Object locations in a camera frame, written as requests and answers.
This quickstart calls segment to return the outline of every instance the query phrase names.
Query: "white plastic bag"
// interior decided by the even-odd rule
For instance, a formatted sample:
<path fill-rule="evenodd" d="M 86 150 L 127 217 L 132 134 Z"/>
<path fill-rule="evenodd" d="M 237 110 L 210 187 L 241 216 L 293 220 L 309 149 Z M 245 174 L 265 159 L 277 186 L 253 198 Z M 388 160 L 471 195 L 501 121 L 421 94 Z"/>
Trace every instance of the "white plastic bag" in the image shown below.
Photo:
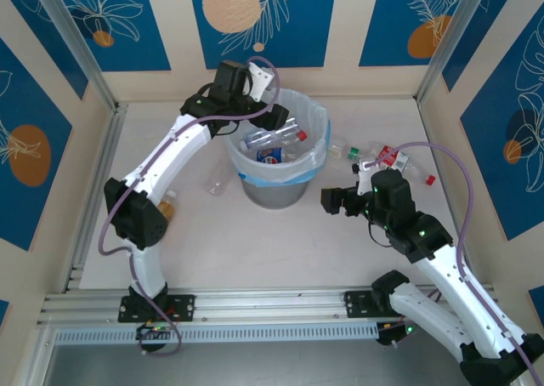
<path fill-rule="evenodd" d="M 270 101 L 273 92 L 267 92 L 264 101 Z M 330 139 L 328 112 L 323 105 L 297 91 L 280 90 L 276 104 L 289 110 L 289 117 L 296 117 L 299 127 L 308 135 L 303 145 L 306 152 L 297 160 L 287 163 L 267 164 L 247 158 L 240 150 L 240 140 L 258 128 L 250 122 L 241 122 L 238 130 L 227 136 L 227 150 L 236 171 L 246 182 L 256 186 L 282 186 L 298 184 L 312 179 L 324 166 Z"/>

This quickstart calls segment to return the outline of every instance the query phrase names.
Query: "trash can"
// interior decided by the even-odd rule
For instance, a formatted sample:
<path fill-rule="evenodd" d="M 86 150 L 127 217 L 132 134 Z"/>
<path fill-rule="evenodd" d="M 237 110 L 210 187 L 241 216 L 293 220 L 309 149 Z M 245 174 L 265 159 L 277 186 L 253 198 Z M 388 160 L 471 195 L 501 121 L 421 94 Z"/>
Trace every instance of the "trash can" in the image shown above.
<path fill-rule="evenodd" d="M 267 94 L 264 100 L 270 100 Z M 226 137 L 227 151 L 244 191 L 253 202 L 268 209 L 282 209 L 296 203 L 306 191 L 309 181 L 325 165 L 331 124 L 328 112 L 321 104 L 297 91 L 280 90 L 276 101 L 297 118 L 298 126 L 308 135 L 304 153 L 293 162 L 268 164 L 248 158 L 241 152 L 240 140 L 258 130 L 250 122 L 241 122 L 238 130 Z"/>

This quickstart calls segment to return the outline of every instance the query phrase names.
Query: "red bottle cap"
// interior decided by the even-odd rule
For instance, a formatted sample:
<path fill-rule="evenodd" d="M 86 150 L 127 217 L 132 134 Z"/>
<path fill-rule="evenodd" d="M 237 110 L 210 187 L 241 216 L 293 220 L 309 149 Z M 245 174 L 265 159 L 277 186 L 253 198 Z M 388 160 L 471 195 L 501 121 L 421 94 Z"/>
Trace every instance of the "red bottle cap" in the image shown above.
<path fill-rule="evenodd" d="M 306 135 L 306 133 L 304 131 L 300 131 L 298 134 L 298 139 L 300 139 L 301 141 L 304 141 L 306 138 L 308 138 L 308 135 Z"/>

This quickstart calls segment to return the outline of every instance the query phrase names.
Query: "wall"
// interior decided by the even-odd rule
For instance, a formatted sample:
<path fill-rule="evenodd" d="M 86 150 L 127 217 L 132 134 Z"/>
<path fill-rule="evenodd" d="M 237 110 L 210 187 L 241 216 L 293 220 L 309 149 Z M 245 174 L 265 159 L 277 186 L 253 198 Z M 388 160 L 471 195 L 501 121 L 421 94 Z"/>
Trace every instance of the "wall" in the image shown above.
<path fill-rule="evenodd" d="M 535 46 L 544 48 L 540 35 L 530 37 L 540 16 L 544 16 L 542 0 L 507 0 L 451 91 L 442 79 L 436 82 L 422 103 L 422 115 L 431 139 L 452 149 L 472 176 L 475 206 L 467 246 L 476 270 L 493 283 L 504 310 L 525 331 L 542 333 L 528 297 L 528 290 L 544 284 L 544 224 L 538 219 L 542 217 L 544 195 L 531 188 L 541 175 L 534 172 L 538 164 L 536 168 L 532 162 L 526 164 L 531 152 L 538 154 L 538 144 L 525 152 L 525 144 L 535 140 L 524 140 L 513 156 L 512 141 L 519 137 L 515 132 L 511 135 L 509 129 L 515 123 L 511 120 L 514 112 L 520 106 L 531 107 L 523 98 L 518 101 L 519 95 L 538 96 L 542 92 L 538 84 L 524 83 L 528 77 L 518 72 L 522 61 L 532 71 L 541 71 L 542 62 L 531 57 L 535 50 L 525 47 L 532 39 L 540 43 Z M 541 124 L 541 114 L 532 113 L 524 120 L 522 116 L 525 125 L 521 129 L 527 125 L 534 129 L 535 122 Z M 454 214 L 462 221 L 468 199 L 464 178 L 451 160 L 441 154 L 437 157 Z M 537 368 L 544 375 L 543 359 Z"/>
<path fill-rule="evenodd" d="M 0 0 L 0 15 L 0 121 L 10 133 L 0 138 L 0 237 L 6 238 L 0 238 L 0 299 L 8 303 L 0 317 L 0 384 L 8 385 L 44 295 L 58 292 L 65 279 L 110 113 L 92 87 L 81 93 L 70 63 L 52 60 L 62 44 L 47 43 L 48 53 L 10 0 Z M 50 22 L 43 24 L 50 26 L 38 34 L 58 36 Z M 31 140 L 36 135 L 39 145 Z"/>
<path fill-rule="evenodd" d="M 307 94 L 412 95 L 459 2 L 64 1 L 119 100 L 182 99 L 252 54 Z"/>

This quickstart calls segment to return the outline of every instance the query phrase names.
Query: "white floor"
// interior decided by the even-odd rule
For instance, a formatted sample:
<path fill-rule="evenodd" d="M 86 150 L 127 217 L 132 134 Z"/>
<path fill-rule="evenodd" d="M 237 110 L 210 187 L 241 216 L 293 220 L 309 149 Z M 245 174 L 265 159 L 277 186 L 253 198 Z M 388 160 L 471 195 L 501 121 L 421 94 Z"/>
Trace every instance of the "white floor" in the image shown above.
<path fill-rule="evenodd" d="M 354 145 L 370 140 L 398 145 L 425 141 L 413 99 L 319 99 L 329 109 L 332 132 Z M 128 108 L 111 176 L 122 179 L 160 142 L 179 114 L 180 103 L 133 103 Z M 202 188 L 216 163 L 223 141 L 216 138 L 200 150 L 174 180 L 176 215 L 162 244 L 162 268 L 171 288 L 351 287 L 370 285 L 397 269 L 416 284 L 429 284 L 417 269 L 391 248 L 381 248 L 368 236 L 366 220 L 326 214 L 320 190 L 354 185 L 347 162 L 329 158 L 304 197 L 280 211 L 262 209 L 246 197 L 234 177 L 222 196 Z M 429 149 L 407 151 L 438 177 Z M 430 213 L 456 237 L 450 211 L 437 180 L 433 186 L 412 185 L 418 209 Z M 105 258 L 97 250 L 105 220 L 103 204 L 80 288 L 127 288 L 125 254 Z M 383 233 L 375 236 L 384 242 Z M 106 247 L 119 245 L 114 230 Z"/>

